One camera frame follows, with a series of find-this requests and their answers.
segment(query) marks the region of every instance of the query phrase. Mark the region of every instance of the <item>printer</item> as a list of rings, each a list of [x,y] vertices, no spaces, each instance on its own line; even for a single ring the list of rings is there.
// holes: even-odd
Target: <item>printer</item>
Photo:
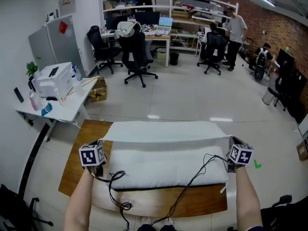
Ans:
[[[73,88],[70,71],[72,63],[56,64],[45,67],[40,77],[29,79],[29,87],[42,98],[55,97],[55,89],[63,96],[67,96]]]

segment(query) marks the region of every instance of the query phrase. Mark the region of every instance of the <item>refrigerator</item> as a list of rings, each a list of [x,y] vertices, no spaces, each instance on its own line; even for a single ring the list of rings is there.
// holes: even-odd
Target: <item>refrigerator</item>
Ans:
[[[86,76],[71,15],[47,22],[28,38],[40,71],[46,66],[71,62],[77,66],[83,77]]]

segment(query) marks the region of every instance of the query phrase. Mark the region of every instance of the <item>brick wall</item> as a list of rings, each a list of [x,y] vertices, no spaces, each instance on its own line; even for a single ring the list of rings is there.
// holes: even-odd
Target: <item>brick wall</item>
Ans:
[[[277,57],[279,49],[290,48],[295,67],[308,78],[308,27],[282,14],[264,9],[249,0],[220,0],[239,3],[238,14],[248,27],[247,37],[254,40],[254,48],[267,42],[270,52]],[[300,97],[308,112],[308,85]]]

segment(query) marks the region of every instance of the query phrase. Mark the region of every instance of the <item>person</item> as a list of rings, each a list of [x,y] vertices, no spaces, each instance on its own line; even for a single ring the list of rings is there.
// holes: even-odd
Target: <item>person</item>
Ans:
[[[270,60],[273,59],[271,53],[269,52],[270,51],[270,45],[268,43],[264,43],[263,47],[262,48],[258,48],[255,51],[254,56],[249,59],[249,69],[254,70],[254,66],[257,65],[257,57],[260,54],[261,49],[263,49],[264,52],[267,51],[267,53],[266,53],[267,61],[270,61]]]
[[[233,71],[237,53],[243,43],[243,39],[246,38],[248,29],[243,18],[235,14],[233,8],[227,9],[227,15],[231,17],[227,27],[227,36],[230,35],[230,42],[228,46],[227,61],[223,64],[230,66],[228,70]]]
[[[218,31],[217,31],[217,26],[216,26],[216,24],[215,23],[211,23],[210,24],[210,29],[211,29],[211,32],[213,32],[213,33],[218,33]],[[202,42],[203,43],[207,43],[207,36],[206,36],[206,34],[204,35],[204,37],[203,37],[203,39],[202,39]]]
[[[265,231],[262,227],[260,202],[245,167],[235,169],[236,216],[238,231]],[[88,231],[94,177],[87,169],[83,172],[66,208],[64,231]],[[142,218],[138,231],[154,231],[150,218]],[[165,221],[161,231],[175,231],[172,219]]]

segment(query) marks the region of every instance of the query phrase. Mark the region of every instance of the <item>potted plant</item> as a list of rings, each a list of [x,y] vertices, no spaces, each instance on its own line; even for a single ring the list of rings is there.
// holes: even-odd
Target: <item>potted plant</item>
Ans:
[[[29,77],[33,76],[34,78],[38,78],[40,76],[39,67],[35,65],[33,61],[27,63],[27,75]]]

